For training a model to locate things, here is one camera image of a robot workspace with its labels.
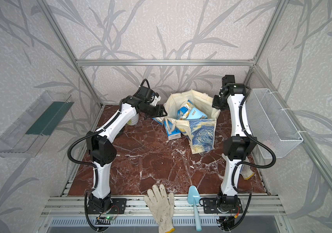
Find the orange blue tissue pack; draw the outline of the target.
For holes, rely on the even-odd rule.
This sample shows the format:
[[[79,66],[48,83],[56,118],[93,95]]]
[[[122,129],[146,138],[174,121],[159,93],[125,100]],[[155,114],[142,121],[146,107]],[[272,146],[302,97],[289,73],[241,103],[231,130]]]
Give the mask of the orange blue tissue pack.
[[[165,118],[164,117],[153,117],[152,118],[154,121],[156,121],[157,123],[159,123],[160,125],[164,124]]]
[[[200,111],[190,100],[183,102],[177,112],[178,120],[207,119],[207,115]]]

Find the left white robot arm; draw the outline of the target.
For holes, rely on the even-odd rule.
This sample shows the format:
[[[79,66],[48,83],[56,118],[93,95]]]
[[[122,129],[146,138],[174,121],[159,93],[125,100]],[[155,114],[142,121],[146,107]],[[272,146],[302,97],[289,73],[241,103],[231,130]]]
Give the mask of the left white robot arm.
[[[146,86],[140,87],[137,92],[120,101],[117,112],[99,129],[87,135],[86,140],[89,154],[96,165],[94,178],[94,191],[89,196],[91,203],[100,208],[111,200],[110,169],[116,158],[116,149],[113,141],[125,125],[139,113],[150,117],[164,117],[167,115],[163,106],[157,103],[161,100],[158,93]]]

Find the teal plastic trowel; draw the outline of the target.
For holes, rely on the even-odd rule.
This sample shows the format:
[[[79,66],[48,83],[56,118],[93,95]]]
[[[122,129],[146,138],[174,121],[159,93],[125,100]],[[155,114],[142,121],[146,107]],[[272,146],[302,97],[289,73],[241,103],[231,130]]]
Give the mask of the teal plastic trowel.
[[[199,216],[199,211],[197,209],[197,205],[201,200],[200,194],[196,186],[191,185],[188,190],[187,202],[188,204],[193,206],[194,209],[194,218],[195,218],[195,227],[196,231],[200,232],[202,230],[201,219]]]

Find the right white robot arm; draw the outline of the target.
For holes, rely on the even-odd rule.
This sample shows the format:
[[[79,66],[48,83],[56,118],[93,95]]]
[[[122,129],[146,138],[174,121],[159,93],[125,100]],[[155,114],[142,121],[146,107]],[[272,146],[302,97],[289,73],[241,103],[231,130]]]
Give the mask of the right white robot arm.
[[[240,162],[252,152],[256,143],[252,136],[246,113],[247,90],[243,83],[237,83],[234,75],[222,78],[222,87],[214,96],[212,107],[219,110],[229,110],[232,123],[231,137],[223,143],[223,159],[226,160],[225,174],[217,196],[218,204],[233,205],[238,199],[235,190],[242,168]]]

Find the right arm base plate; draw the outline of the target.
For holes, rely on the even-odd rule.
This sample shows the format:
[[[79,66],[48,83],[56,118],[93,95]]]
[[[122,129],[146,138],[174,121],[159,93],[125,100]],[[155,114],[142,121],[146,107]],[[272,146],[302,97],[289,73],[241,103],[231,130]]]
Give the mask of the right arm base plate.
[[[243,208],[240,199],[236,204],[224,205],[221,204],[218,207],[216,198],[203,197],[200,200],[200,205],[203,207],[205,214],[231,214],[236,215],[237,213],[242,214]]]

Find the blue dotted white glove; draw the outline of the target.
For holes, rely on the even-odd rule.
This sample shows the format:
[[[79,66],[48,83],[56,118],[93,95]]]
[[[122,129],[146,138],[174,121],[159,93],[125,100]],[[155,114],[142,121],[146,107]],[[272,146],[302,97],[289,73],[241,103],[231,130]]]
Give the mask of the blue dotted white glove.
[[[254,176],[255,172],[252,171],[249,165],[242,165],[240,174],[242,175],[244,180],[249,180],[251,177]]]

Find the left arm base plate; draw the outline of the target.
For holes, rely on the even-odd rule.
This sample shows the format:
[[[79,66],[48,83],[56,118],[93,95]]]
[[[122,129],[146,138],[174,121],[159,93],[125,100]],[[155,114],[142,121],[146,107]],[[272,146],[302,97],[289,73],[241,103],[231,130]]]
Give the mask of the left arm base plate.
[[[122,215],[125,213],[127,199],[125,198],[114,198],[105,204],[105,207],[99,208],[93,204],[92,201],[88,201],[87,213],[92,214],[114,214]]]

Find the blue white upright tissue pack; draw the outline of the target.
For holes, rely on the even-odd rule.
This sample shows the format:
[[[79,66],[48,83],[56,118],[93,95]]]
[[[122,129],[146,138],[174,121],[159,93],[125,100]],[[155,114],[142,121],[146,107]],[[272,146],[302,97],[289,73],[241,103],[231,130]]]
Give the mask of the blue white upright tissue pack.
[[[164,127],[168,136],[168,140],[175,140],[181,138],[181,132],[177,128],[176,123],[170,121],[168,118],[164,120]]]

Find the white ribbed flower pot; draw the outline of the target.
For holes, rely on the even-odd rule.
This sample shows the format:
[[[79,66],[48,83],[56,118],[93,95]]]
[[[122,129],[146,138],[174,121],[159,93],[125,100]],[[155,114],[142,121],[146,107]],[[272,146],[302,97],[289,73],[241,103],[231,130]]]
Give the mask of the white ribbed flower pot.
[[[139,114],[136,114],[127,122],[127,125],[135,126],[138,123],[138,121],[139,121]]]

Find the orange blue tissue pack back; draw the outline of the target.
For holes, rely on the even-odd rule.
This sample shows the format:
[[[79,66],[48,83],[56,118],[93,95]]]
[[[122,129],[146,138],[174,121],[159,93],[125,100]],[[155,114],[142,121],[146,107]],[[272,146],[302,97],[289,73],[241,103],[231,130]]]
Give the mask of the orange blue tissue pack back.
[[[164,117],[153,117],[152,118],[154,121],[156,121],[157,123],[159,123],[160,125],[164,124],[165,118]]]

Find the clear plastic wall shelf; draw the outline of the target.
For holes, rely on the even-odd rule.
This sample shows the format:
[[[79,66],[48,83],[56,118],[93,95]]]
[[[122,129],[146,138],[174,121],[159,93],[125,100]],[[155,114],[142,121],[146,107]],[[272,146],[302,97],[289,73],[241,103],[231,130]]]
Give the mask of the clear plastic wall shelf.
[[[73,104],[70,94],[45,91],[0,136],[0,157],[34,158]]]

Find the white cotton glove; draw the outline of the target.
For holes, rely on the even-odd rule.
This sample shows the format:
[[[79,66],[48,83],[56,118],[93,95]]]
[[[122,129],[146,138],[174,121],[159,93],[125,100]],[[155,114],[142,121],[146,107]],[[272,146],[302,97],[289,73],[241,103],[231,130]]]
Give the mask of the white cotton glove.
[[[153,185],[147,190],[144,201],[158,224],[159,233],[172,233],[175,231],[172,218],[174,215],[174,193],[167,194],[165,186]]]

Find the canvas bag with blue painting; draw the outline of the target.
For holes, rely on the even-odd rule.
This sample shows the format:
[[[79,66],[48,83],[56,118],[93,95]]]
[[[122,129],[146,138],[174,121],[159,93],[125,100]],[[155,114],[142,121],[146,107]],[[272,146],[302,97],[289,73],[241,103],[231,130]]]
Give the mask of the canvas bag with blue painting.
[[[190,100],[200,111],[207,115],[207,119],[197,120],[178,120],[177,112],[183,102]],[[180,130],[189,141],[193,154],[209,152],[214,149],[215,129],[220,110],[212,107],[213,98],[206,93],[195,90],[183,93],[171,94],[164,108],[170,121],[176,123]]]

